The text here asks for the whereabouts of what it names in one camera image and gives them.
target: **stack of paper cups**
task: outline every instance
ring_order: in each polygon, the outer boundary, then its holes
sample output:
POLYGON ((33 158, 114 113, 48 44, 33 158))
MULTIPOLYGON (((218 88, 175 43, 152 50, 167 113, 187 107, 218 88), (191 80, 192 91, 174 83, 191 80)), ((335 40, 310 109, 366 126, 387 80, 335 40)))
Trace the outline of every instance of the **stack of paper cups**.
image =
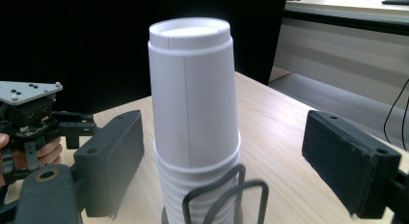
MULTIPOLYGON (((184 196, 239 161, 230 24, 206 17, 155 23, 148 46, 154 149, 168 222, 178 224, 184 222, 184 196)), ((193 200, 193 223, 202 223, 212 203, 235 183, 193 200)), ((232 217, 233 201, 215 223, 232 217)))

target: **wooden table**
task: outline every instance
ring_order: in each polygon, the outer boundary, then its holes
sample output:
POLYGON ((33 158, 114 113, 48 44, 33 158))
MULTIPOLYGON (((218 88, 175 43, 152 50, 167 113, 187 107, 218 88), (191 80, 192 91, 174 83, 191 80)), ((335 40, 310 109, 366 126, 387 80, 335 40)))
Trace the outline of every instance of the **wooden table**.
MULTIPOLYGON (((361 220, 349 216, 336 195, 301 155, 307 112, 311 107, 236 73, 241 162, 247 168, 246 180, 262 179, 270 188, 265 223, 390 223, 387 210, 382 220, 361 220)), ((132 181, 115 220, 89 218, 84 223, 161 224, 163 201, 152 147, 153 116, 151 98, 143 98, 95 114, 98 126, 104 126, 123 112, 142 112, 146 154, 132 181)), ((409 171, 404 154, 400 168, 409 171)), ((63 152, 63 162, 71 165, 73 151, 63 152)), ((12 186, 9 200, 18 194, 19 183, 12 186)), ((257 223, 260 189, 243 195, 245 224, 257 223)))

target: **black cable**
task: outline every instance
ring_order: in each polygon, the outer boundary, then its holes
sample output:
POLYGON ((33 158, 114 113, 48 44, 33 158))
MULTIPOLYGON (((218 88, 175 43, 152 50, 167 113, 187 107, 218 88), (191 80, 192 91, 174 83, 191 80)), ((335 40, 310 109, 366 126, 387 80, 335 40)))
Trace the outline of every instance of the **black cable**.
POLYGON ((392 110, 394 109, 394 107, 395 107, 397 101, 399 100, 400 96, 402 95, 403 91, 405 90, 406 85, 408 84, 408 82, 409 82, 409 79, 406 80, 405 85, 403 86, 402 90, 401 90, 400 93, 399 93, 399 96, 397 96, 397 98, 396 98, 394 104, 392 105, 391 110, 389 111, 389 114, 388 114, 388 116, 386 117, 386 120, 385 120, 385 123, 384 123, 384 134, 385 134, 386 140, 388 140, 389 143, 391 143, 391 141, 389 140, 388 134, 386 133, 386 123, 388 122, 389 117, 391 116, 392 110))
POLYGON ((402 144, 403 144, 403 149, 406 150, 405 146, 405 135, 404 135, 404 129, 405 129, 405 120, 406 120, 406 113, 408 112, 408 106, 409 106, 409 97, 408 100, 406 101, 406 108, 405 108, 405 113, 403 114, 403 121, 402 121, 402 144))

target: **table surface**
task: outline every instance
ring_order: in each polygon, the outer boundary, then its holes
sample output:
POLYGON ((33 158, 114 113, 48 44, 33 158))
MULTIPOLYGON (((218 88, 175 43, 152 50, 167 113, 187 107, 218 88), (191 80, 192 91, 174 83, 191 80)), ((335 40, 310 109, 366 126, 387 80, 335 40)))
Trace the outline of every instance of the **table surface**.
MULTIPOLYGON (((391 223, 392 212, 383 219, 364 220, 351 217, 337 196, 301 155, 307 113, 312 110, 267 86, 243 76, 236 77, 238 123, 241 133, 241 162, 246 166, 246 180, 267 182, 270 193, 265 223, 391 223)), ((89 218, 84 223, 161 223, 162 193, 153 152, 153 116, 151 98, 143 98, 95 114, 103 127, 115 116, 141 110, 146 154, 142 159, 117 219, 89 218)), ((400 169, 409 171, 408 154, 402 153, 400 169)), ((72 165, 73 150, 62 154, 62 161, 72 165)), ((18 197, 21 182, 11 186, 8 200, 18 197)), ((260 189, 243 195, 243 223, 257 223, 260 189)))
POLYGON ((408 22, 409 6, 384 5, 382 1, 384 0, 286 1, 286 9, 304 13, 408 22))

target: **dark background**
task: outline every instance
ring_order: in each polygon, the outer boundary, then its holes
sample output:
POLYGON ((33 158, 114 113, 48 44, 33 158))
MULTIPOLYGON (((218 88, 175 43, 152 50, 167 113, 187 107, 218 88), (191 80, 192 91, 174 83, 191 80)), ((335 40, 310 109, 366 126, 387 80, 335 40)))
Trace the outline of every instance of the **dark background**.
POLYGON ((95 113, 150 96, 155 22, 231 24, 236 70, 267 84, 286 0, 0 0, 0 80, 54 83, 54 110, 95 113))

